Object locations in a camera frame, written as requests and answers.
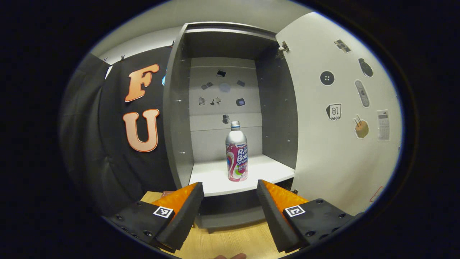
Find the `cabinet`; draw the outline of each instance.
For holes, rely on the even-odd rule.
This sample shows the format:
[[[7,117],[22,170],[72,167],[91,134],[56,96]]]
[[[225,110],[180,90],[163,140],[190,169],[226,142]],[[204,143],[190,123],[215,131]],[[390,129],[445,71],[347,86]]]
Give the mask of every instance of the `cabinet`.
[[[366,89],[367,107],[355,80]],[[259,179],[287,189],[292,183],[308,200],[321,197],[357,214],[386,185],[399,157],[403,122],[390,75],[357,38],[315,12],[278,34],[235,23],[185,24],[168,61],[163,104],[177,188],[203,182],[196,219],[203,228],[262,219]],[[389,141],[377,141],[377,110],[391,116]],[[224,115],[240,121],[248,139],[243,182],[227,177]],[[362,139],[357,116],[369,125]]]

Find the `pink label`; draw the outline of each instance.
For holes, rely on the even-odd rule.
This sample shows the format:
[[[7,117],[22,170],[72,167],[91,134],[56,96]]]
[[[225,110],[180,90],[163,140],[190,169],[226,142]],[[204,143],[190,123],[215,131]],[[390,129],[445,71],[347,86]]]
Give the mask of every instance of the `pink label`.
[[[227,145],[227,171],[230,181],[247,178],[247,143]]]

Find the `hand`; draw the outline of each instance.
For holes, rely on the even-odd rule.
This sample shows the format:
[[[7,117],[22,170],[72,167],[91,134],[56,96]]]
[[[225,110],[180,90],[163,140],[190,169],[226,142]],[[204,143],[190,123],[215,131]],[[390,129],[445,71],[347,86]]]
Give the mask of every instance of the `hand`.
[[[225,256],[223,255],[218,255],[216,258],[214,259],[227,259]],[[237,255],[235,255],[234,257],[230,258],[230,259],[246,259],[246,254],[244,253],[239,253]]]

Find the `white cabinet door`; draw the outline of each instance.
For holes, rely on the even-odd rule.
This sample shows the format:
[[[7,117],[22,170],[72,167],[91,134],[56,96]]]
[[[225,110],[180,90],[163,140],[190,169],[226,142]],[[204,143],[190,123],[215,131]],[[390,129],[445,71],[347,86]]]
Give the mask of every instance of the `white cabinet door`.
[[[299,147],[292,189],[352,215],[366,210],[380,187],[385,188],[399,158],[403,122],[393,82],[357,38],[316,12],[289,24],[276,39],[289,47],[284,56],[297,99]],[[350,51],[338,48],[337,40]],[[372,74],[364,74],[359,59]],[[358,91],[361,85],[365,94]],[[378,120],[380,111],[388,120]],[[364,138],[355,133],[357,115],[368,125]],[[357,129],[365,135],[365,125]],[[381,141],[388,136],[389,141]]]

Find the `wooden table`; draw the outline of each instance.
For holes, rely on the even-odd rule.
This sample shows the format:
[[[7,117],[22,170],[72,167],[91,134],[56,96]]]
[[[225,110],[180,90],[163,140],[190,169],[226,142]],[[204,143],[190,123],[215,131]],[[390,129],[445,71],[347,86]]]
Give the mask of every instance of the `wooden table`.
[[[141,201],[151,203],[160,196],[161,193],[147,192]],[[247,259],[276,259],[296,251],[279,253],[267,222],[263,220],[217,229],[211,234],[207,229],[199,229],[195,225],[180,250],[176,250],[176,253],[164,252],[184,259],[214,259],[220,254],[231,258],[239,253],[245,253]]]

